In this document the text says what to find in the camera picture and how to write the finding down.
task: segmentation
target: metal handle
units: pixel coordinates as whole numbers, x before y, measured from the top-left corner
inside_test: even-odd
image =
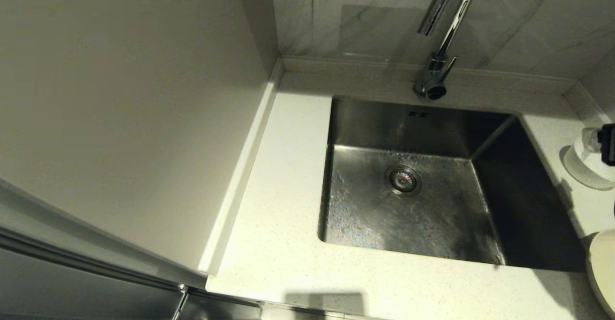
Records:
[[[446,69],[444,69],[444,71],[442,71],[442,75],[440,76],[440,82],[444,82],[444,79],[446,79],[446,77],[448,76],[448,73],[450,73],[450,71],[453,68],[453,65],[455,65],[456,61],[457,61],[457,56],[453,57],[453,59],[451,59],[451,61],[448,62],[448,65],[446,66]]]

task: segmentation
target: backsplash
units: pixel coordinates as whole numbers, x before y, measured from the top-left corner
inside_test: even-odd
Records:
[[[416,33],[430,0],[274,0],[283,55],[423,65]],[[615,0],[474,0],[450,55],[457,67],[581,79],[615,46]]]
[[[598,66],[580,82],[615,123],[615,48],[611,49],[598,62]]]

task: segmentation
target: stainless steel sink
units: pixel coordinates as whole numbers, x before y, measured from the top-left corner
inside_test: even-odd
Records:
[[[561,271],[584,250],[519,119],[334,99],[319,237]]]

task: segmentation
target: sink drain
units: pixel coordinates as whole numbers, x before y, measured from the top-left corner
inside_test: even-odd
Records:
[[[421,177],[409,166],[394,165],[384,173],[386,186],[396,195],[414,196],[422,187]]]

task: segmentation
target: countertop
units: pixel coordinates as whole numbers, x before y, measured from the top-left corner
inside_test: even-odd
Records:
[[[579,236],[615,228],[615,191],[582,186],[560,162],[562,149],[584,127],[561,93],[452,81],[443,99],[426,101],[409,86],[394,77],[284,74],[207,291],[390,320],[606,319],[583,273],[338,246],[318,238],[334,95],[516,114],[552,182],[566,193]]]

